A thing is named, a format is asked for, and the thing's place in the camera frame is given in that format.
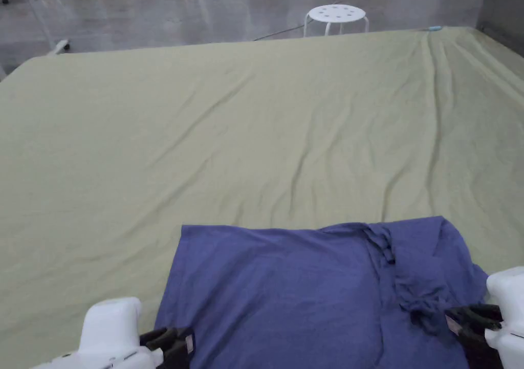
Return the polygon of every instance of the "crumpled fabric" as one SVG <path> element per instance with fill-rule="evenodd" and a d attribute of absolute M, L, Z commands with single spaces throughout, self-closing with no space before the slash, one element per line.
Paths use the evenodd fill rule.
<path fill-rule="evenodd" d="M 194 327 L 192 368 L 467 369 L 443 311 L 482 302 L 486 278 L 442 217 L 183 226 L 155 327 Z"/>

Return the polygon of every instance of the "label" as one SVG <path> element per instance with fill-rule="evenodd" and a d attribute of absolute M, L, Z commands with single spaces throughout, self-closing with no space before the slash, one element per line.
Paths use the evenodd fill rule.
<path fill-rule="evenodd" d="M 189 335 L 185 337 L 185 345 L 188 347 L 188 354 L 193 352 L 193 336 Z"/>
<path fill-rule="evenodd" d="M 455 320 L 453 320 L 451 317 L 446 316 L 446 323 L 447 327 L 457 336 L 459 335 L 460 330 L 462 329 L 462 326 L 457 323 Z"/>

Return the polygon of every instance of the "stool leg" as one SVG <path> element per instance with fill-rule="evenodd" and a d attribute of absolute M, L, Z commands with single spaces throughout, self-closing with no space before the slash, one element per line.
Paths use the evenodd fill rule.
<path fill-rule="evenodd" d="M 309 13 L 305 15 L 305 19 L 304 19 L 304 37 L 305 37 L 305 33 L 308 31 L 308 17 L 309 17 Z"/>

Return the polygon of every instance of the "concrete floor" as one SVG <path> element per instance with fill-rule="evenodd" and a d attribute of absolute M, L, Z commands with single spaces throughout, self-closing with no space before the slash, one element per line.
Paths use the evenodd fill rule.
<path fill-rule="evenodd" d="M 48 46 L 26 0 L 0 5 L 0 62 L 7 71 Z M 370 31 L 432 25 L 474 26 L 482 0 L 38 0 L 51 33 L 69 38 L 71 53 L 255 40 L 300 26 L 326 3 L 363 8 Z M 364 23 L 346 26 L 361 32 Z M 324 26 L 312 23 L 311 35 Z M 302 29 L 268 38 L 302 37 Z"/>

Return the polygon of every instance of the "white stool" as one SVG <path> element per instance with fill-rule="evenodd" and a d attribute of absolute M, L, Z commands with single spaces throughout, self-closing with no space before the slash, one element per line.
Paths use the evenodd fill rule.
<path fill-rule="evenodd" d="M 366 21 L 364 32 L 369 32 L 369 20 L 366 17 L 366 12 L 355 6 L 333 4 L 319 6 L 311 9 L 309 13 L 305 15 L 304 37 L 306 31 L 308 30 L 308 17 L 315 21 L 327 23 L 325 33 L 326 36 L 329 35 L 331 24 L 340 24 L 340 34 L 342 35 L 342 27 L 344 23 L 352 23 L 353 21 L 358 21 L 362 18 Z"/>

